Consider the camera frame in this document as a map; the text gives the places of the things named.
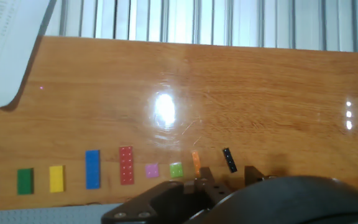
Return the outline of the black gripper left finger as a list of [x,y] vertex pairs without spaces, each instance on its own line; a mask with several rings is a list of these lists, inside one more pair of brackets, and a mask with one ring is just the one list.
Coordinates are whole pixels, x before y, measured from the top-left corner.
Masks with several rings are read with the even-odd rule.
[[162,182],[105,213],[101,223],[201,223],[228,195],[228,187],[202,167],[199,178]]

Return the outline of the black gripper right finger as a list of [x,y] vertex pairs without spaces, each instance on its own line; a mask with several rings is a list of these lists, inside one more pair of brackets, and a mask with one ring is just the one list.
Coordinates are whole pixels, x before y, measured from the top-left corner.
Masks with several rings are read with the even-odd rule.
[[245,166],[244,167],[244,183],[245,184],[256,184],[261,181],[269,179],[268,175],[263,175],[256,167],[254,166]]

